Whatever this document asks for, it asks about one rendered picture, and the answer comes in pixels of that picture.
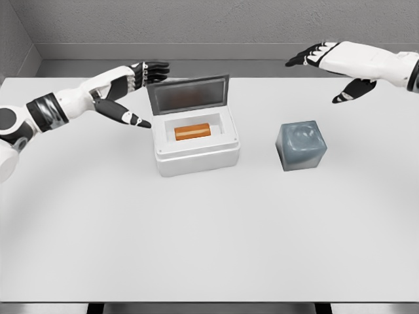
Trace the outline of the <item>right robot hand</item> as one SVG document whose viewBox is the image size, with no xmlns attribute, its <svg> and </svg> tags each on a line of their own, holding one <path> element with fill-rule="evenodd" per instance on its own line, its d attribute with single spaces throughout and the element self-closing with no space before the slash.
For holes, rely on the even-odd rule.
<svg viewBox="0 0 419 314">
<path fill-rule="evenodd" d="M 355 100 L 372 91 L 376 82 L 386 80 L 397 87 L 405 78 L 397 66 L 397 56 L 387 50 L 344 41 L 322 42 L 299 52 L 285 63 L 286 67 L 311 65 L 324 71 L 353 78 L 333 103 Z"/>
</svg>

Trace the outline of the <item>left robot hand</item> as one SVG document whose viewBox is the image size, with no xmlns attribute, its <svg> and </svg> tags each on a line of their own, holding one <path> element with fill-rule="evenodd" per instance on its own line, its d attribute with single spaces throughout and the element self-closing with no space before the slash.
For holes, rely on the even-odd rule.
<svg viewBox="0 0 419 314">
<path fill-rule="evenodd" d="M 142 87 L 166 80 L 169 72 L 168 62 L 144 61 L 106 71 L 82 83 L 81 88 L 90 94 L 97 113 L 121 124 L 150 129 L 150 122 L 117 101 Z"/>
</svg>

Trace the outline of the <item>grey box lid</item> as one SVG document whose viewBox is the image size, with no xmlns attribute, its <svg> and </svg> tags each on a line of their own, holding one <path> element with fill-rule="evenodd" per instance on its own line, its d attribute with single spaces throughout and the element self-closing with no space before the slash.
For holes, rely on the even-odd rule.
<svg viewBox="0 0 419 314">
<path fill-rule="evenodd" d="M 152 113 L 157 116 L 225 106 L 229 81 L 229 75 L 216 75 L 148 85 Z"/>
</svg>

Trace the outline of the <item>grey-blue cube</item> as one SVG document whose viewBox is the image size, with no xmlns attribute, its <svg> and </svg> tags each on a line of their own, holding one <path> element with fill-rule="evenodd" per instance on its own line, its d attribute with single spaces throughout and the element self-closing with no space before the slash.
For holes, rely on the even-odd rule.
<svg viewBox="0 0 419 314">
<path fill-rule="evenodd" d="M 315 120 L 282 124 L 276 150 L 284 171 L 312 169 L 319 165 L 327 145 Z"/>
</svg>

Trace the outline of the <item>white box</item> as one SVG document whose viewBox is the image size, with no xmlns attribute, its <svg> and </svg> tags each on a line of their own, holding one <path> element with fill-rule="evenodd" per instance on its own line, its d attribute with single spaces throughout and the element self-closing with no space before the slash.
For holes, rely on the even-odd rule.
<svg viewBox="0 0 419 314">
<path fill-rule="evenodd" d="M 211 135 L 176 140 L 175 129 L 209 124 Z M 158 171 L 173 177 L 235 166 L 240 140 L 227 105 L 152 117 L 153 141 Z"/>
</svg>

